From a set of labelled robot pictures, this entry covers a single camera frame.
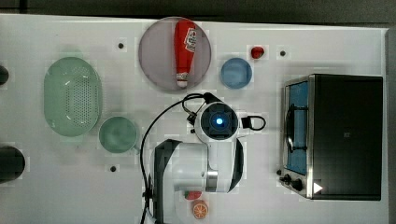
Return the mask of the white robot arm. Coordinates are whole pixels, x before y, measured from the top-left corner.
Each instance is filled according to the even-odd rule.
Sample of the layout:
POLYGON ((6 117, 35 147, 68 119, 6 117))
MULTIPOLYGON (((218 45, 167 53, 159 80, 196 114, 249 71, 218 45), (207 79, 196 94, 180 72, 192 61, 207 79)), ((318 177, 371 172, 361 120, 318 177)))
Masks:
POLYGON ((234 189, 244 168, 239 131, 238 114, 223 102, 213 102, 195 119, 197 143, 167 139, 155 147, 150 158, 153 224, 181 224, 174 199, 178 191, 234 189))

